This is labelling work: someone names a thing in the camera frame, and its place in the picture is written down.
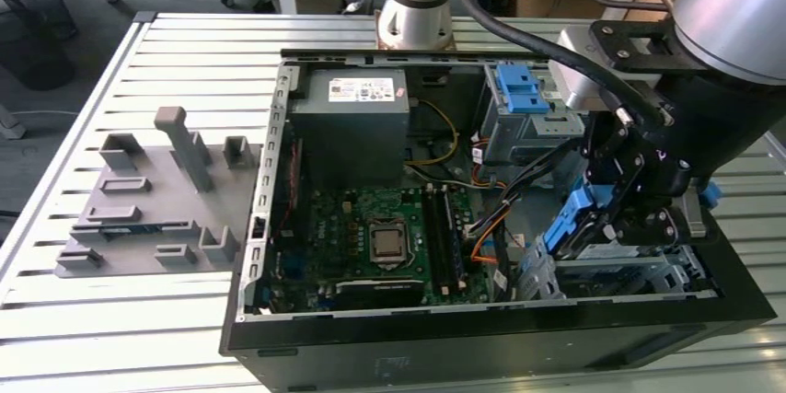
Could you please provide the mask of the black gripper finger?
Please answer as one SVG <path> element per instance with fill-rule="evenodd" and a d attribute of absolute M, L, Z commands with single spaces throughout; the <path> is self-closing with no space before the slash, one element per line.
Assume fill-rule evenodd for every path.
<path fill-rule="evenodd" d="M 666 247 L 683 239 L 683 215 L 674 207 L 665 207 L 649 214 L 627 211 L 613 223 L 622 245 Z"/>
<path fill-rule="evenodd" d="M 582 220 L 591 228 L 614 224 L 638 210 L 645 170 L 639 134 L 610 112 L 591 111 L 581 154 L 587 160 L 583 187 L 594 200 Z"/>

